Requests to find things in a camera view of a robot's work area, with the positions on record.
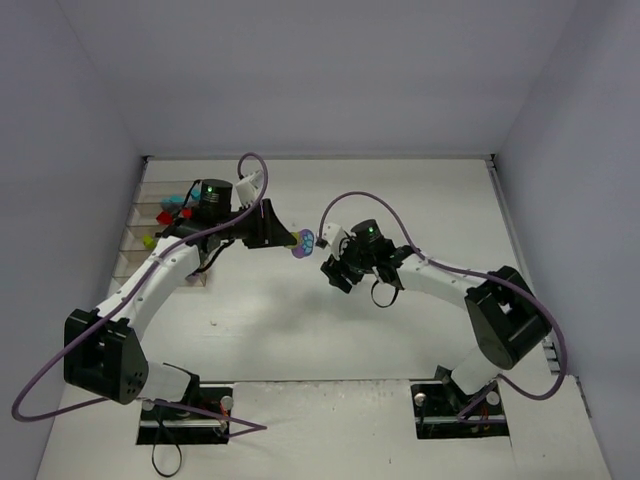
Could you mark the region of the purple oval flower brick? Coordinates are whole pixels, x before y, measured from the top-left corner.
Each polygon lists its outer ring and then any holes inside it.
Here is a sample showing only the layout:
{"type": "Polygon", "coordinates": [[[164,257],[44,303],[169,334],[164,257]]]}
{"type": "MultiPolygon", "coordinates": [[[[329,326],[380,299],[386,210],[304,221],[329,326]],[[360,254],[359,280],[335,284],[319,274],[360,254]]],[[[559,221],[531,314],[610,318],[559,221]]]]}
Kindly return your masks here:
{"type": "Polygon", "coordinates": [[[303,259],[309,257],[314,250],[315,235],[309,229],[303,229],[292,233],[296,244],[291,249],[292,255],[296,259],[303,259]]]}

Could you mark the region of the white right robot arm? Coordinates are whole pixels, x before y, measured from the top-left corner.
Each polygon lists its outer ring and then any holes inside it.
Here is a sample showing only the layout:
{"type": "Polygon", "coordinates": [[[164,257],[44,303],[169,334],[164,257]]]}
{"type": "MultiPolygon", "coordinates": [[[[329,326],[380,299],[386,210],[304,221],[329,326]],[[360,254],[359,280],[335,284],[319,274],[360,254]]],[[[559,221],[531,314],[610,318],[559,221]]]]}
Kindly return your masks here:
{"type": "Polygon", "coordinates": [[[465,396],[477,394],[500,373],[513,369],[551,332],[528,285],[511,267],[479,275],[438,268],[412,246],[396,246],[384,237],[373,219],[349,232],[329,223],[318,245],[330,249],[321,271],[345,293],[373,275],[395,293],[424,293],[468,314],[476,346],[448,374],[454,390],[465,396]]]}

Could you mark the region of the teal long brick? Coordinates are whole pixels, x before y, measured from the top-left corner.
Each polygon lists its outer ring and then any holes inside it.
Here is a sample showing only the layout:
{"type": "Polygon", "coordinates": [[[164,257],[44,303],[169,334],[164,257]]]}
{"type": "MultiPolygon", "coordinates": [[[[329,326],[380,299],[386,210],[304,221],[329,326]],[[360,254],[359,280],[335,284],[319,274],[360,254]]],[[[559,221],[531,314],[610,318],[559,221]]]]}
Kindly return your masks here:
{"type": "Polygon", "coordinates": [[[172,211],[179,209],[184,202],[184,197],[179,195],[173,195],[163,198],[160,202],[161,208],[166,211],[172,211]]]}

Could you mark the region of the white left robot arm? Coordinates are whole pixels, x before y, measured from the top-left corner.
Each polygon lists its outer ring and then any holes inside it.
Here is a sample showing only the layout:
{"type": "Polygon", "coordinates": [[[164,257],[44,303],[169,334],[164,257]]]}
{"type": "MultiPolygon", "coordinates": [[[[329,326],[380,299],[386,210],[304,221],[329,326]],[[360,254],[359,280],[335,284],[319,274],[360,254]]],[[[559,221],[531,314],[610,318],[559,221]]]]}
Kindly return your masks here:
{"type": "Polygon", "coordinates": [[[186,401],[194,374],[150,362],[141,341],[155,314],[223,242],[249,249],[293,246],[296,239],[266,198],[267,179],[254,172],[238,183],[207,179],[189,216],[170,221],[134,274],[93,310],[74,310],[64,325],[66,383],[127,405],[135,400],[186,401]]]}

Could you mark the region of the green square brick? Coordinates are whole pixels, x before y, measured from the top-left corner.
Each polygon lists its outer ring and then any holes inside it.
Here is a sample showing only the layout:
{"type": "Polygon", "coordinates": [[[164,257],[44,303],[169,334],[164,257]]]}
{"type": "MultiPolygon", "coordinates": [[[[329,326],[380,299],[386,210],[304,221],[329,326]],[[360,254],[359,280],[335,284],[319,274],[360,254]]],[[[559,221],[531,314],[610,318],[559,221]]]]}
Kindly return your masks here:
{"type": "Polygon", "coordinates": [[[142,237],[142,244],[147,250],[153,250],[156,247],[156,239],[149,235],[142,237]]]}

